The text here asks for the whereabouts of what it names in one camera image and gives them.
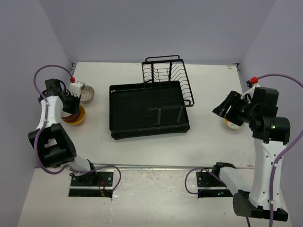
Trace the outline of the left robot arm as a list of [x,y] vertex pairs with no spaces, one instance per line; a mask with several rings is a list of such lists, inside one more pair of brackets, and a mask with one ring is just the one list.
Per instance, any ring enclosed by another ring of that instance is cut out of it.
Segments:
[[49,174],[52,173],[50,168],[60,168],[57,174],[68,168],[76,175],[82,175],[86,185],[93,186],[98,182],[98,173],[89,160],[77,155],[72,140],[60,123],[62,113],[80,116],[80,98],[85,84],[73,82],[69,87],[61,87],[60,80],[49,79],[45,86],[38,99],[42,108],[39,124],[28,134],[36,160]]

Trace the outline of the yellow bowl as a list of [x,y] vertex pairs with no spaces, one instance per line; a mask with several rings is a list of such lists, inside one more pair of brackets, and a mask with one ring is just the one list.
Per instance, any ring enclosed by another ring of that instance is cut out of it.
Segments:
[[72,125],[72,126],[78,126],[78,125],[81,125],[84,123],[85,121],[85,117],[86,117],[86,111],[85,111],[85,108],[83,106],[80,105],[80,113],[79,113],[79,117],[77,120],[75,120],[74,122],[65,122],[69,125]]

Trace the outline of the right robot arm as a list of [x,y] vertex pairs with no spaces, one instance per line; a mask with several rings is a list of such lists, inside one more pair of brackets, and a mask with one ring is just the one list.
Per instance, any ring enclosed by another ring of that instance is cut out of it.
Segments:
[[288,220],[281,206],[280,177],[283,158],[280,153],[287,147],[290,122],[278,117],[279,92],[267,87],[253,87],[241,95],[231,91],[213,113],[238,125],[247,123],[252,131],[255,147],[255,170],[251,187],[230,163],[217,162],[212,182],[225,184],[233,195],[233,210],[246,218]]

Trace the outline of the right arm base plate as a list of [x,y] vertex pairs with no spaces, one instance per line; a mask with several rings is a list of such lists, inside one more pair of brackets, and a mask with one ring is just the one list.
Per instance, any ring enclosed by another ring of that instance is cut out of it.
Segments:
[[[232,197],[232,193],[226,184],[219,178],[220,166],[214,165],[211,169],[196,167],[189,170],[185,176],[184,187],[187,193],[196,195],[198,198],[224,198]],[[187,186],[189,175],[195,172],[197,192],[192,192]]]

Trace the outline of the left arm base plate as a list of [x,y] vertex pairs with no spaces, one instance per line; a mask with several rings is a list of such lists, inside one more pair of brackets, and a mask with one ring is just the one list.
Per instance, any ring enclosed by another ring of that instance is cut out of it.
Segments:
[[81,176],[70,173],[69,197],[112,198],[114,172],[93,172]]

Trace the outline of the white floral bowl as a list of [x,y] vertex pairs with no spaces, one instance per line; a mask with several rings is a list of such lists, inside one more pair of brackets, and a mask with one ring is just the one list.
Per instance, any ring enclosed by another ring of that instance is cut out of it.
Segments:
[[231,129],[231,130],[235,130],[235,131],[238,131],[238,130],[241,130],[243,129],[247,124],[246,123],[243,123],[241,126],[238,126],[234,123],[232,123],[231,121],[228,121],[228,120],[224,120],[226,126]]

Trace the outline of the red bowl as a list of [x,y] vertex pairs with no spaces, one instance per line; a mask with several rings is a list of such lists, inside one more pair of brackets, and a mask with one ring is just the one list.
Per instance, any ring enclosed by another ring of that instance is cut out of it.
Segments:
[[68,116],[62,116],[61,118],[64,122],[74,122],[75,120],[78,119],[79,115],[80,115],[79,113],[78,114],[70,114]]

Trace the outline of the brown patterned white bowl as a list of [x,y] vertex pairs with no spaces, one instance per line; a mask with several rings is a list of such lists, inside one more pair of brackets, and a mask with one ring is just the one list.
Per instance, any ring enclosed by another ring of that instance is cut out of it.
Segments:
[[86,85],[80,93],[80,102],[83,104],[88,104],[93,100],[95,90],[92,86]]

